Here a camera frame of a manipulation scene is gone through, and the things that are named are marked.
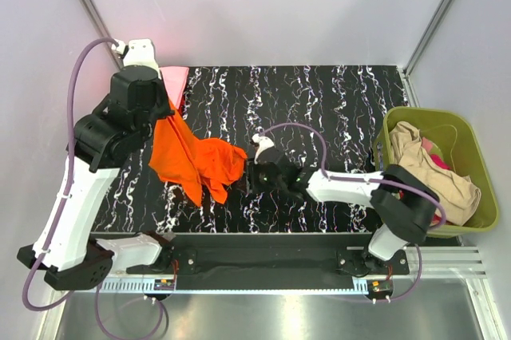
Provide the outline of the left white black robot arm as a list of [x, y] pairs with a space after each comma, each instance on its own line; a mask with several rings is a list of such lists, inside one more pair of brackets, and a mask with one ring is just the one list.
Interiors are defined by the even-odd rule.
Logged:
[[110, 274], [172, 265], [170, 241], [154, 231], [121, 239], [94, 239], [101, 203], [130, 155], [143, 148], [155, 124], [173, 114], [158, 70], [129, 65], [112, 75], [110, 91], [73, 128], [74, 150], [66, 161], [52, 218], [36, 243], [21, 247], [18, 260], [44, 271], [56, 291], [87, 291]]

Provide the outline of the orange t shirt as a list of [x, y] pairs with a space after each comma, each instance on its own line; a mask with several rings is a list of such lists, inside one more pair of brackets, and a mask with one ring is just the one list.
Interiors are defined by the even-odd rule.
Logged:
[[169, 106], [173, 115], [155, 126], [150, 168], [161, 181], [179, 184], [197, 207], [202, 205], [203, 188], [217, 203], [224, 204], [226, 187], [244, 174], [247, 153], [219, 138], [196, 137], [174, 104]]

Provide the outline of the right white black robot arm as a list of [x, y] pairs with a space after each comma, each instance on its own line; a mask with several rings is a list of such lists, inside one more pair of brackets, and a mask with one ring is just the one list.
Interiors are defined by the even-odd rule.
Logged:
[[432, 228], [439, 197], [403, 167], [383, 172], [347, 174], [298, 167], [276, 148], [266, 148], [248, 161], [248, 192], [280, 191], [297, 200], [339, 202], [373, 209], [382, 221], [362, 253], [363, 266], [384, 271], [397, 251], [420, 244]]

